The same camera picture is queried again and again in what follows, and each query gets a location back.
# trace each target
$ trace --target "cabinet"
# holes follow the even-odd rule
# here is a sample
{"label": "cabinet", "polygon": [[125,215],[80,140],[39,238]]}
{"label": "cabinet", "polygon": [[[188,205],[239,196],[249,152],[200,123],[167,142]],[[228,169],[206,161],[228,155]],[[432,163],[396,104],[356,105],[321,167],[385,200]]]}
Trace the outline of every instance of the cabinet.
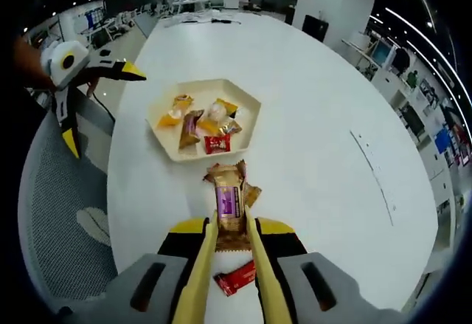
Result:
{"label": "cabinet", "polygon": [[439,154],[434,142],[430,141],[430,143],[424,146],[420,151],[420,156],[430,180],[444,170],[445,161],[442,161],[444,156]]}
{"label": "cabinet", "polygon": [[447,170],[441,171],[431,180],[431,187],[433,189],[436,206],[439,206],[449,199],[454,202],[451,177],[449,176],[449,172]]}

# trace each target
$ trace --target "computer monitor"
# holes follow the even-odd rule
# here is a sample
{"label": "computer monitor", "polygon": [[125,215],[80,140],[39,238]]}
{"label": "computer monitor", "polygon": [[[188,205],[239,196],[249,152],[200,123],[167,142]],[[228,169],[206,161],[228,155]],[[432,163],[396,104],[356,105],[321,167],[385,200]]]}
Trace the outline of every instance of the computer monitor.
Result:
{"label": "computer monitor", "polygon": [[389,57],[390,50],[392,50],[392,45],[385,41],[379,40],[372,51],[372,59],[379,66],[382,66]]}

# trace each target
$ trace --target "red candy wrapper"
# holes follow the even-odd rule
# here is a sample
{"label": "red candy wrapper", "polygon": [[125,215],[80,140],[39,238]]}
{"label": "red candy wrapper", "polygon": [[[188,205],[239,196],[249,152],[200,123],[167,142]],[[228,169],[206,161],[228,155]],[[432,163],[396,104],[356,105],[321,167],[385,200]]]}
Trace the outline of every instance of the red candy wrapper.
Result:
{"label": "red candy wrapper", "polygon": [[235,294],[241,287],[254,281],[256,278],[256,266],[254,265],[254,261],[249,261],[243,267],[229,274],[217,274],[213,276],[213,278],[223,290],[224,294],[229,297]]}
{"label": "red candy wrapper", "polygon": [[229,139],[231,135],[225,134],[222,137],[205,136],[206,154],[229,152]]}

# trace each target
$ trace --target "cable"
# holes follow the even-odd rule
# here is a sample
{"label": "cable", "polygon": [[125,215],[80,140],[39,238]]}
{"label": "cable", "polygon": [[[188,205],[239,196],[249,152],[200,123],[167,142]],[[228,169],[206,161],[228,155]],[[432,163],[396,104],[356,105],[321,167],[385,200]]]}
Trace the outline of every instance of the cable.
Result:
{"label": "cable", "polygon": [[100,106],[102,106],[102,107],[105,109],[105,111],[108,113],[108,116],[111,118],[111,120],[113,121],[113,123],[115,123],[115,122],[116,122],[115,117],[114,117],[113,114],[110,112],[110,110],[108,110],[108,109],[106,108],[106,106],[103,105],[103,103],[102,103],[100,100],[98,100],[98,97],[95,95],[95,92],[93,92],[92,94],[94,95],[94,98],[95,98],[95,100],[97,101],[97,103],[99,103]]}

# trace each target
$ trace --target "purple label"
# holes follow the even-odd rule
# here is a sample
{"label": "purple label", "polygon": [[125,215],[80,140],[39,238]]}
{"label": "purple label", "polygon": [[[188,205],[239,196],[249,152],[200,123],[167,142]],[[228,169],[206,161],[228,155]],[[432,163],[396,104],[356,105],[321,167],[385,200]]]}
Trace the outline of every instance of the purple label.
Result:
{"label": "purple label", "polygon": [[216,202],[220,218],[239,217],[237,187],[216,187]]}

